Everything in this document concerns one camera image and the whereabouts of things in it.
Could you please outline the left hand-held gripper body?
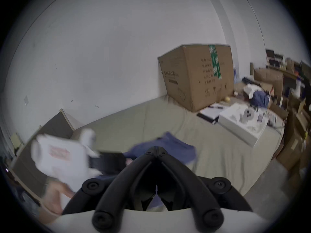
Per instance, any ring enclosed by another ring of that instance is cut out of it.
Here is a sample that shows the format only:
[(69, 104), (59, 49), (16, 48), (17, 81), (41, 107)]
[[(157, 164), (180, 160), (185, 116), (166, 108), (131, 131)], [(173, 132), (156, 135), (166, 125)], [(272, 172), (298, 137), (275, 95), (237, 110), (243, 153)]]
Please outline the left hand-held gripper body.
[(31, 157), (40, 172), (77, 191), (84, 181), (102, 174), (90, 164), (99, 159), (92, 149), (95, 140), (91, 129), (84, 129), (78, 140), (40, 134), (31, 143)]

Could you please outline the person's left hand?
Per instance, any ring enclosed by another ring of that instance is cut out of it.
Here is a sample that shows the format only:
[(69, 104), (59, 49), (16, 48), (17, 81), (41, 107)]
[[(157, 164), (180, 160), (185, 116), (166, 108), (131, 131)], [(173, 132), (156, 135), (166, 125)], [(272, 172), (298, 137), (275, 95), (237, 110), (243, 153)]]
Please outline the person's left hand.
[(61, 207), (61, 195), (65, 195), (67, 198), (71, 199), (75, 195), (75, 192), (65, 183), (51, 181), (42, 199), (43, 206), (50, 212), (61, 215), (63, 212)]

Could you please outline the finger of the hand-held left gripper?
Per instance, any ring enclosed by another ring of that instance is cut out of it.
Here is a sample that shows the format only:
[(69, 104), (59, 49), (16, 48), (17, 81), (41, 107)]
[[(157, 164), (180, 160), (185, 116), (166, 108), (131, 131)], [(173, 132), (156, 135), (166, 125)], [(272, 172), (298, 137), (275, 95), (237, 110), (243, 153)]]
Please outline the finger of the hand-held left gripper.
[(103, 152), (99, 157), (99, 171), (102, 174), (119, 174), (126, 168), (126, 161), (122, 153)]

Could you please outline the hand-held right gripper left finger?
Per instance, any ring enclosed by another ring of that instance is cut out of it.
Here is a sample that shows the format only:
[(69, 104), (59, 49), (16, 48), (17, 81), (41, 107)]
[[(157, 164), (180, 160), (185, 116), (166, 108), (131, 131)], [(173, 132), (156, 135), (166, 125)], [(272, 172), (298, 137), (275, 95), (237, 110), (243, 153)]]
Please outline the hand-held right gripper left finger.
[(94, 210), (91, 224), (98, 232), (117, 232), (124, 209), (146, 211), (157, 194), (154, 172), (157, 156), (158, 147), (151, 147), (112, 181), (86, 180), (65, 207), (63, 215)]

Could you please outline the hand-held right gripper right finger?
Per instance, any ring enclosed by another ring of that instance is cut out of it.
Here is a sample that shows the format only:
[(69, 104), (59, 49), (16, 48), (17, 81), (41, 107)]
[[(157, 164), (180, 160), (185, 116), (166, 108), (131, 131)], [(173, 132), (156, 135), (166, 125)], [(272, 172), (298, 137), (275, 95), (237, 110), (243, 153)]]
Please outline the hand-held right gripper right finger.
[(157, 167), (157, 195), (169, 211), (191, 208), (200, 232), (222, 226), (221, 208), (253, 212), (228, 179), (199, 177), (163, 147), (157, 147)]

